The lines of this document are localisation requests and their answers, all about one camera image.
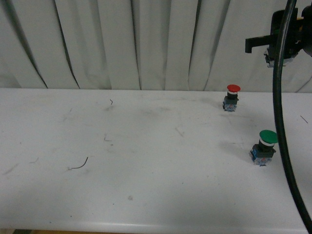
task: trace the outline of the table surface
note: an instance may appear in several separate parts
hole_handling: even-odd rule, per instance
[[[0,89],[0,228],[307,233],[278,145],[272,94]],[[312,212],[312,94],[283,94],[293,169]],[[86,164],[78,169],[88,157]]]

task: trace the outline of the white curtain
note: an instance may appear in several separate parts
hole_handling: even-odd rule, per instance
[[[297,2],[298,12],[310,0]],[[270,92],[268,35],[286,0],[2,0],[0,87]],[[312,58],[284,67],[285,92],[312,92]]]

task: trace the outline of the green push button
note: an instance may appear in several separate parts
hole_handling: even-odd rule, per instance
[[[269,144],[275,144],[278,142],[277,134],[271,130],[263,130],[260,132],[260,137],[263,141]]]

